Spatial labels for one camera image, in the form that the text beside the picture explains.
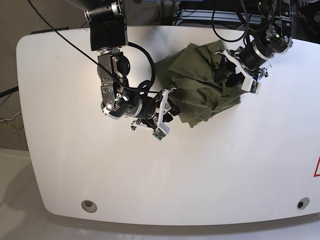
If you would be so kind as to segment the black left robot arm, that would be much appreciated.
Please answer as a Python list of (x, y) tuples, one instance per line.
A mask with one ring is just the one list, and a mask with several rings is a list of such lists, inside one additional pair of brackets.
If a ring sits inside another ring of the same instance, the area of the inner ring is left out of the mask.
[[(255, 27), (250, 27), (249, 5), (256, 5), (261, 14), (260, 24)], [(254, 93), (261, 79), (269, 75), (263, 64), (293, 45), (291, 5), (283, 0), (241, 0), (235, 13), (244, 26), (238, 38), (243, 46), (216, 52), (221, 61), (214, 81), (224, 82), (228, 88), (239, 85), (245, 92)]]

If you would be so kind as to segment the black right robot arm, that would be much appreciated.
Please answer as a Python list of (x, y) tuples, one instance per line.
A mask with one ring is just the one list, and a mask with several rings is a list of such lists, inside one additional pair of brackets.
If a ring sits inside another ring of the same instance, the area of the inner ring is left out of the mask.
[[(86, 7), (85, 18), (90, 28), (90, 47), (99, 51), (97, 72), (101, 80), (101, 107), (113, 119), (132, 117), (137, 124), (155, 127), (160, 120), (168, 123), (180, 114), (179, 108), (164, 94), (169, 89), (148, 94), (156, 80), (156, 66), (150, 54), (141, 46), (129, 42), (127, 19), (122, 0), (93, 0)], [(131, 87), (128, 75), (131, 65), (120, 50), (129, 46), (141, 51), (151, 67), (151, 78)]]

